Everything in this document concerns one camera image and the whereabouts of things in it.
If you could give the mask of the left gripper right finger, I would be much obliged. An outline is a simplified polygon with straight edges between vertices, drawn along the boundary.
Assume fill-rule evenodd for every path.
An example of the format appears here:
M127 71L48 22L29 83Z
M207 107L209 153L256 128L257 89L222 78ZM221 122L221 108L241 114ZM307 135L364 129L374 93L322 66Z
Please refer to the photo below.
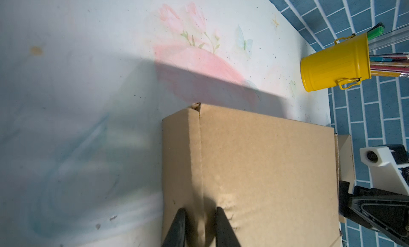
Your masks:
M221 207L215 213L215 239L216 247L241 247L235 232Z

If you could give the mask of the cardboard sheet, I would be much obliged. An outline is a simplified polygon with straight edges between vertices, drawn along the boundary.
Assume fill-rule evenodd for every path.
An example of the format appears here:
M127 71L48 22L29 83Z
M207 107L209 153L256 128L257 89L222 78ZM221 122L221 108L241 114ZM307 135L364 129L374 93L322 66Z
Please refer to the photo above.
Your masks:
M196 104L163 128L163 236L185 210L187 247L220 244L222 210L242 247L338 247L330 127Z

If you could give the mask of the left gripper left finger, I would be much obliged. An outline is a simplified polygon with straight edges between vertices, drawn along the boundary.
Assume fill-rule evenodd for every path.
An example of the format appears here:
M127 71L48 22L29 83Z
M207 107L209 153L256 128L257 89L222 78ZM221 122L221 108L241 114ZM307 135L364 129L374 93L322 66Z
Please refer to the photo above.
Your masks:
M185 247L186 210L178 209L162 247Z

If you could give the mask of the pens in cup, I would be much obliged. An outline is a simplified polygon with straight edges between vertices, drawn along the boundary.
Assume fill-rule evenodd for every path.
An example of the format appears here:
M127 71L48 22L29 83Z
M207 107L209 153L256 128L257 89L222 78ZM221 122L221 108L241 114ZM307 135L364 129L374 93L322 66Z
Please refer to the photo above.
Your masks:
M383 23L378 23L367 33L370 51L370 73L372 76L408 78L409 53L395 51L381 53L383 48L392 47L409 40L409 26L401 26L386 32Z

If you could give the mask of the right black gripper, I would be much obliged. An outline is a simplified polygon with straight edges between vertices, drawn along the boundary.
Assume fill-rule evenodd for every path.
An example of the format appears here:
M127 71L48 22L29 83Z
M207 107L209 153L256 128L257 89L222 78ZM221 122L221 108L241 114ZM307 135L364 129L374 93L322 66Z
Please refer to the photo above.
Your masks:
M396 244L409 245L409 197L378 188L355 186L350 194L349 182L340 181L339 214Z

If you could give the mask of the yellow pen cup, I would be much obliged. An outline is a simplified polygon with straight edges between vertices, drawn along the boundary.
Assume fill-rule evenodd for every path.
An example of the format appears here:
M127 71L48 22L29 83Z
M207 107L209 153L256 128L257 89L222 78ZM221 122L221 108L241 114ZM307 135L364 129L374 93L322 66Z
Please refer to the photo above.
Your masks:
M347 90L371 79L367 34L339 38L333 46L302 58L300 73L307 92Z

